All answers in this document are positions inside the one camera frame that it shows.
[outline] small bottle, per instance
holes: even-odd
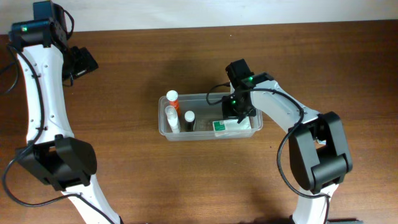
[[[195,114],[192,111],[185,113],[185,131],[195,130]]]
[[[170,102],[170,105],[175,108],[178,116],[181,116],[180,104],[178,103],[178,93],[174,90],[170,90],[167,92],[166,98]]]
[[[178,121],[177,111],[173,106],[167,106],[165,109],[167,121],[169,122],[170,127],[172,128],[173,133],[180,132],[180,122]]]

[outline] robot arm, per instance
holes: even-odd
[[[51,1],[34,3],[33,21],[12,25],[11,45],[26,57],[38,76],[44,111],[40,110],[39,90],[27,62],[18,55],[24,73],[29,127],[27,142],[33,140],[44,113],[44,130],[34,150],[18,163],[45,185],[62,194],[80,194],[98,213],[76,197],[69,197],[86,223],[123,223],[106,201],[96,178],[96,157],[92,146],[74,138],[63,97],[62,82],[98,68],[85,49],[67,45],[64,10]]]
[[[304,106],[281,89],[269,74],[254,75],[243,59],[228,65],[226,73],[231,82],[232,97],[223,100],[224,118],[238,117],[240,122],[246,116],[255,116],[254,108],[257,108],[287,133],[300,118],[297,105],[303,109],[303,120],[289,137],[290,168],[301,193],[327,194],[329,198],[299,197],[290,221],[295,224],[323,223],[326,200],[330,200],[353,166],[340,118],[334,112],[321,114]],[[316,149],[316,140],[325,145]]]

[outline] brown table surface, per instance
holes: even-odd
[[[0,45],[7,41],[2,36]],[[249,139],[169,142],[159,134],[161,96],[206,93],[228,81],[225,66],[241,58],[303,104],[342,118],[354,169],[333,196],[330,218],[398,220],[398,21],[78,32],[70,45],[87,47],[99,69],[63,89],[68,119],[75,137],[95,148],[100,186],[125,223],[292,214],[297,196],[275,163],[284,132],[266,115]],[[0,53],[3,67],[9,57],[4,48]],[[13,72],[2,77],[1,90]],[[2,172],[25,144],[22,79],[0,105]],[[283,167],[294,181],[288,158],[285,150]],[[60,195],[19,165],[8,181],[28,202]],[[25,208],[3,191],[0,197],[2,223],[83,223],[68,200]]]

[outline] white wall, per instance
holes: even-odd
[[[398,0],[54,0],[75,30],[157,29],[398,19]],[[32,1],[0,0],[0,34],[33,19]]]

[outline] gray container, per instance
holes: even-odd
[[[209,95],[210,101],[220,100],[223,96],[229,93],[211,93]],[[250,138],[256,131],[262,128],[262,112],[257,110],[255,117],[250,117],[251,129],[246,130],[233,130],[223,131],[216,133],[213,130],[213,121],[221,121],[223,119],[223,112],[221,103],[218,105],[210,106],[206,102],[206,93],[179,95],[178,102],[180,104],[181,117],[179,117],[181,124],[181,132],[174,134],[167,122],[165,113],[166,106],[170,105],[166,96],[159,99],[159,132],[161,135],[166,136],[169,141],[197,141],[197,140],[210,140],[210,139],[229,139],[229,138]],[[184,114],[187,111],[195,113],[196,125],[193,132],[185,132],[184,127]]]

